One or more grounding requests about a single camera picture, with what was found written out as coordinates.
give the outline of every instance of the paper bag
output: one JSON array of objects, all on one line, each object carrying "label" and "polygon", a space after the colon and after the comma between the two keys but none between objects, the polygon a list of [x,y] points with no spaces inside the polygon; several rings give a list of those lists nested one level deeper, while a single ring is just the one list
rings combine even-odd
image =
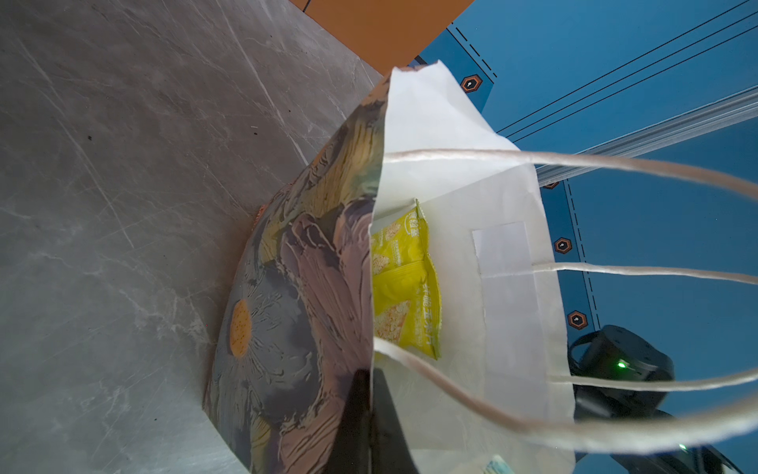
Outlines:
[{"label": "paper bag", "polygon": [[[431,148],[515,146],[442,64],[396,69],[255,223],[205,395],[205,411],[251,472],[317,472],[326,463],[353,374],[373,361],[372,222],[381,226],[414,199],[440,279],[437,367],[503,408],[571,419],[570,386],[545,382],[568,374],[557,279],[518,274],[552,260],[534,169],[506,160],[383,163],[388,152]],[[412,449],[462,462],[499,454],[516,472],[571,472],[573,454],[525,446],[411,372],[381,364]]]}]

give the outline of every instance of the yellow snack bag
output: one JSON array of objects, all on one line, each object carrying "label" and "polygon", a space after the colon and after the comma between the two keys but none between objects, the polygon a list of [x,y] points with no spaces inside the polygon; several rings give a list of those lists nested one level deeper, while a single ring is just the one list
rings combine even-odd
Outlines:
[{"label": "yellow snack bag", "polygon": [[374,335],[440,356],[440,288],[428,255],[429,228],[412,211],[371,236]]}]

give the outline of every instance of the orange panel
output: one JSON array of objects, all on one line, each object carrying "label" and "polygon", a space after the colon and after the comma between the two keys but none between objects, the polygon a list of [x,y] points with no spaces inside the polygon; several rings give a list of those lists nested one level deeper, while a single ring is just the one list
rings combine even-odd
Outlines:
[{"label": "orange panel", "polygon": [[393,66],[407,66],[472,2],[311,0],[305,12],[380,74],[386,74]]},{"label": "orange panel", "polygon": [[302,11],[302,9],[308,4],[308,0],[290,0],[290,2],[294,3],[300,11]]}]

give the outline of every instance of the marble floor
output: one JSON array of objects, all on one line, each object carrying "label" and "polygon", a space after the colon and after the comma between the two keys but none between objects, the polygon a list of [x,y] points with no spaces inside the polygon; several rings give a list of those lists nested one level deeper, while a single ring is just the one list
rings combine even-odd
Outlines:
[{"label": "marble floor", "polygon": [[253,215],[379,74],[287,0],[6,0],[0,471],[244,472],[202,412]]}]

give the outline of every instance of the hexagon sticker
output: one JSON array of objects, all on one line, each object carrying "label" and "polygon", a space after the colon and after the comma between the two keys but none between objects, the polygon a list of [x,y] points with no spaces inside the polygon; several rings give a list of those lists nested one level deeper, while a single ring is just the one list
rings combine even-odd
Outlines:
[{"label": "hexagon sticker", "polygon": [[463,88],[463,91],[465,93],[472,93],[476,89],[479,89],[479,86],[482,84],[482,79],[479,77],[479,74],[474,74],[473,76],[467,76],[464,77],[461,81],[461,88]]},{"label": "hexagon sticker", "polygon": [[589,322],[587,322],[587,315],[585,315],[582,312],[574,311],[568,317],[568,325],[571,326],[574,329],[584,329],[588,325],[590,325]]},{"label": "hexagon sticker", "polygon": [[573,249],[574,246],[569,239],[561,237],[553,243],[553,248],[557,253],[562,253],[565,255],[566,253],[571,252],[571,249]]}]

